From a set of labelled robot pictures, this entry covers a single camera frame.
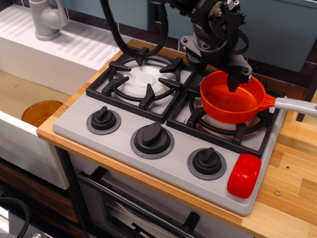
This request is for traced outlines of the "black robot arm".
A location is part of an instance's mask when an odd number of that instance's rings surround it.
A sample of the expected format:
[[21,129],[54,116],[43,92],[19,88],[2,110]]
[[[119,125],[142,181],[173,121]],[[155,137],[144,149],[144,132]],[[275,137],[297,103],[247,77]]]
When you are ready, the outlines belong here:
[[180,43],[197,73],[202,73],[208,65],[226,72],[230,92],[235,92],[240,84],[250,82],[252,68],[242,56],[248,46],[238,48],[240,39],[246,45],[249,43],[240,30],[246,20],[239,1],[169,0],[168,4],[191,19],[194,33],[183,36]]

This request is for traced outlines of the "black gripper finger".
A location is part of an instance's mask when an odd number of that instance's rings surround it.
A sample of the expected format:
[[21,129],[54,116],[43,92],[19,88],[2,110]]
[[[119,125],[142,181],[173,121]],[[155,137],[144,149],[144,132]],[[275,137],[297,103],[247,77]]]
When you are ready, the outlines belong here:
[[202,74],[207,67],[207,63],[202,59],[200,50],[191,50],[189,48],[185,48],[184,51],[186,52],[186,57],[189,64],[194,68],[195,72]]
[[237,88],[240,84],[240,76],[236,74],[230,74],[227,77],[227,87],[229,92],[234,93],[236,92]]

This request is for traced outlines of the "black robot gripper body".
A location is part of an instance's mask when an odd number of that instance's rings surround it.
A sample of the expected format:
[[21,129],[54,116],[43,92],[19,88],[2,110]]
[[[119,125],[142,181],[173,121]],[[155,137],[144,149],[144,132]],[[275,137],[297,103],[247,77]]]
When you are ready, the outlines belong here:
[[252,68],[242,54],[249,40],[239,29],[245,14],[238,0],[182,0],[180,13],[190,18],[194,33],[180,39],[184,48],[199,49],[202,59],[226,73],[240,76],[248,83]]

